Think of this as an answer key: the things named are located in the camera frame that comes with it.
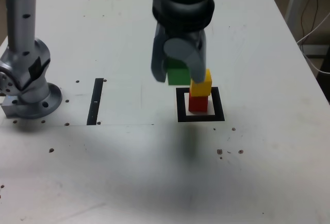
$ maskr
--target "red block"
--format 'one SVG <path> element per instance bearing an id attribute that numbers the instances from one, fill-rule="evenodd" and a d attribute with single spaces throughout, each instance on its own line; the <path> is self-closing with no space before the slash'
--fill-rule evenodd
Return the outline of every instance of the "red block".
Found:
<path id="1" fill-rule="evenodd" d="M 208 96 L 192 97 L 189 92 L 189 112 L 207 112 Z"/>

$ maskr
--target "black tape marking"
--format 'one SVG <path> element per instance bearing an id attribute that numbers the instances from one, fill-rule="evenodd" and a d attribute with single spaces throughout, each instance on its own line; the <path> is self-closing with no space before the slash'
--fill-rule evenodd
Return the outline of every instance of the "black tape marking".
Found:
<path id="1" fill-rule="evenodd" d="M 103 78 L 96 78 L 94 83 L 94 89 L 91 99 L 91 105 L 89 106 L 89 112 L 87 117 L 87 125 L 96 125 L 98 108 L 100 107 Z"/>
<path id="2" fill-rule="evenodd" d="M 177 121 L 178 122 L 216 122 L 225 121 L 219 89 L 213 87 L 211 89 L 214 115 L 196 115 L 187 116 L 185 93 L 189 93 L 189 88 L 176 88 L 176 106 L 177 106 Z"/>

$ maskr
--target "black square outline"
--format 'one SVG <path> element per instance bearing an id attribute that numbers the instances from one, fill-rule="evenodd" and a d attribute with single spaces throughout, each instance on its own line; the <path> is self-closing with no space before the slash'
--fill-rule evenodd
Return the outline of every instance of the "black square outline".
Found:
<path id="1" fill-rule="evenodd" d="M 189 88 L 176 88 L 177 121 L 179 123 L 225 121 L 218 87 L 211 89 L 214 115 L 187 116 L 185 93 L 189 93 Z"/>

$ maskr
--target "gray robot arm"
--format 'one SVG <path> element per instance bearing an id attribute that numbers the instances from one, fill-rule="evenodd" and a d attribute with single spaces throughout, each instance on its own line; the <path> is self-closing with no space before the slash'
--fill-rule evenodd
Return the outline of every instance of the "gray robot arm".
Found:
<path id="1" fill-rule="evenodd" d="M 61 104 L 60 89 L 47 83 L 50 51 L 35 38 L 36 0 L 6 0 L 8 47 L 0 58 L 2 108 L 7 117 L 39 118 Z"/>
<path id="2" fill-rule="evenodd" d="M 190 77 L 203 82 L 206 71 L 206 37 L 204 28 L 211 22 L 213 0 L 154 0 L 157 20 L 151 69 L 157 81 L 166 80 L 166 59 L 182 61 Z"/>

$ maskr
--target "green block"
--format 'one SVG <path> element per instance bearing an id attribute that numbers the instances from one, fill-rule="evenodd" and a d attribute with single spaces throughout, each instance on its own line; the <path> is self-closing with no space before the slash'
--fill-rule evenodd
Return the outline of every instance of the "green block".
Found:
<path id="1" fill-rule="evenodd" d="M 166 59 L 166 68 L 187 68 L 186 64 L 173 58 Z"/>
<path id="2" fill-rule="evenodd" d="M 168 68 L 169 85 L 190 85 L 190 73 L 187 68 Z"/>
<path id="3" fill-rule="evenodd" d="M 168 58 L 166 68 L 169 85 L 190 85 L 190 73 L 185 63 Z"/>

